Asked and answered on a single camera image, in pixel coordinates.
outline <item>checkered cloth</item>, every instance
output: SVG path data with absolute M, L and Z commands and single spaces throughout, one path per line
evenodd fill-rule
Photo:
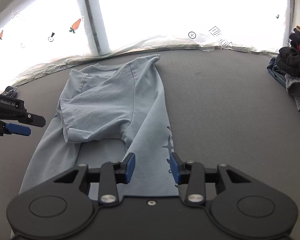
M 17 95 L 17 93 L 17 87 L 8 86 L 6 90 L 2 93 L 2 95 L 14 98 Z

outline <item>orange carrot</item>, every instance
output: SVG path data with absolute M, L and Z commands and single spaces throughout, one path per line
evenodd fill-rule
M 77 21 L 71 26 L 69 32 L 75 33 L 74 31 L 75 31 L 76 29 L 79 28 L 80 22 L 81 22 L 81 19 L 77 20 Z

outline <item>translucent plastic sheet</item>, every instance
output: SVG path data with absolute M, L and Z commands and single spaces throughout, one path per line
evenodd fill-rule
M 288 42 L 290 0 L 4 1 L 0 92 L 122 53 L 213 48 L 277 53 Z

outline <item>gray surface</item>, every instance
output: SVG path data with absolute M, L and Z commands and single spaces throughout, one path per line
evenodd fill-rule
M 100 61 L 115 65 L 143 53 Z M 216 167 L 228 163 L 289 195 L 299 218 L 292 237 L 300 239 L 300 113 L 266 70 L 267 55 L 228 50 L 176 50 L 161 54 L 156 64 L 176 152 L 183 160 Z M 29 112 L 49 123 L 70 69 L 19 87 Z M 0 137 L 0 240 L 8 239 L 5 218 L 18 194 L 30 158 L 44 133 L 33 127 L 30 137 Z

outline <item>denim fabric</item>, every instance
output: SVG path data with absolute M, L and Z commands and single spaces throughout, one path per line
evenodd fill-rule
M 275 63 L 275 57 L 273 57 L 269 65 L 267 66 L 267 70 L 269 73 L 277 80 L 284 88 L 286 87 L 286 79 L 284 75 L 282 75 L 283 71 L 279 69 L 279 67 Z

